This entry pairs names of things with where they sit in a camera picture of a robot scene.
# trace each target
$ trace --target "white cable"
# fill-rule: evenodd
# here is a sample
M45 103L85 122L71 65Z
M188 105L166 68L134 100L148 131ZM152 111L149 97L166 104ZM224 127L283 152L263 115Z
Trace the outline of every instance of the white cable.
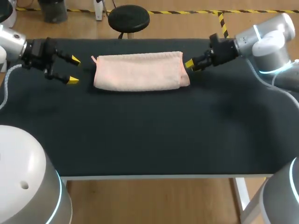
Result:
M251 61L249 59L246 59L246 61L247 61L248 65L249 65L249 67L251 68L254 76L258 79L258 81L260 81L262 84L264 84L265 86L267 86L267 87L269 87L269 88L271 88L273 90L277 90L277 91L279 91L279 92L287 95L293 101L293 103L296 105L297 109L299 110L299 103L298 103L298 101L296 100L296 98L292 94L290 94L289 92L287 92L287 91L285 91L283 89L280 89L280 88L278 88L278 87L276 87L274 85L271 85L271 84L265 82L264 80L262 80L259 77L259 75L257 74L257 72L254 69L254 67L252 66Z
M21 64L17 64L13 67L11 67L4 78L4 100L2 102L2 104L0 105L0 110L5 106L6 102L7 102L7 98L8 98L8 79L9 79L9 75L12 73L13 70L17 69L17 68L21 68L22 65Z

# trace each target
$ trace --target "black cable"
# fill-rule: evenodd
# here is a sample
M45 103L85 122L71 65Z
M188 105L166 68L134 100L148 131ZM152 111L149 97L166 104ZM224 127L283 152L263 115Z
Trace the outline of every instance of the black cable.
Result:
M116 8L116 4L115 4L114 0L112 0L112 2L113 2L113 5L114 5L114 8Z
M106 16L108 18L108 12L107 12L107 8L106 8L105 0L102 0L102 2L103 2L104 11L105 11Z

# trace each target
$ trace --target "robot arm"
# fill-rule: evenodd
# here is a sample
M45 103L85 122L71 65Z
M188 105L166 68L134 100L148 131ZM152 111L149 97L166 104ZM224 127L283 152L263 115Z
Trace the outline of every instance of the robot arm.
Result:
M232 61L238 56L253 56L260 77L275 86L299 91L299 63L291 62L286 43L295 37L295 27L288 14L280 14L238 34L234 39L220 41L210 36L210 49L185 65L193 71L204 70Z
M51 38L27 41L25 35L0 25L0 46L6 51L8 61L14 62L21 59L24 68L33 67L41 70L47 79L57 79L65 84L78 82L71 76L53 73L53 63L57 56L76 66L80 64L80 61L73 55L58 51L56 41Z

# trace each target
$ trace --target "yellow and black caution tape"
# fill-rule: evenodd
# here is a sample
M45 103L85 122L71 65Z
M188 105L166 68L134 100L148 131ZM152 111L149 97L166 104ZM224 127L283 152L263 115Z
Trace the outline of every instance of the yellow and black caution tape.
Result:
M35 12L40 8L16 8L17 11ZM94 10L87 9L67 9L68 12L94 13ZM199 10L199 11L148 11L149 14L218 14L218 13L299 13L299 10Z
M218 13L218 18L219 18L219 22L221 25L221 29L222 29L222 33L224 35L224 38L229 38L228 35L228 29L226 28L225 22L224 22L224 14L223 13Z

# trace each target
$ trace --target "cable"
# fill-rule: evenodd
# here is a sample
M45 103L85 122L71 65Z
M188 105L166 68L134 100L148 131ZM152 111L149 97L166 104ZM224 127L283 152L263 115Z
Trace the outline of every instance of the cable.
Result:
M116 4L115 4L114 0L112 0L112 2L113 2L113 5L114 5L114 8L116 8Z
M103 8L104 8L104 11L105 11L106 16L107 16L107 18L108 18L108 12L107 12L107 8L106 8L105 0L102 0L102 2L103 2Z
M273 90L279 91L279 92L287 95L292 100L292 102L296 105L297 109L299 110L299 103L298 103L298 101L296 100L296 98L292 94L290 94L289 92L287 92L287 91L285 91L283 89L280 89L280 88L278 88L278 87L276 87L274 85L271 85L271 84L265 82L264 80L262 80L259 77L259 75L257 74L256 70L254 69L253 65L251 64L251 61L249 59L246 59L246 61L247 61L247 64L249 65L249 67L251 68L251 71L253 72L254 76L258 79L258 81L260 81L263 85L265 85L265 86L267 86L267 87L269 87L269 88L271 88Z
M8 79L9 79L9 76L10 74L12 73L13 70L17 69L17 68L21 68L22 65L21 64L17 64L13 67L11 67L6 75L5 75L5 78L4 78L4 100L2 102L2 104L0 105L0 110L5 106L6 102L7 102L7 98L8 98Z

